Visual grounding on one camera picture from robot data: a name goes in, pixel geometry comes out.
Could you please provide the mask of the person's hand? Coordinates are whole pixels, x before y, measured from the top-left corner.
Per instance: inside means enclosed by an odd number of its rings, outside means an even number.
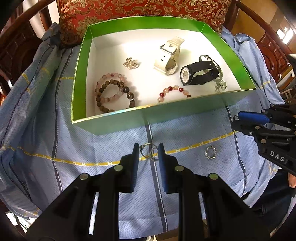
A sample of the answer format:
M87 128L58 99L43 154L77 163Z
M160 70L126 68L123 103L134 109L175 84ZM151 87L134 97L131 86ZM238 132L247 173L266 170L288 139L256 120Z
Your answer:
M293 176L291 173L288 173L288 184L290 188L296 187L296 177Z

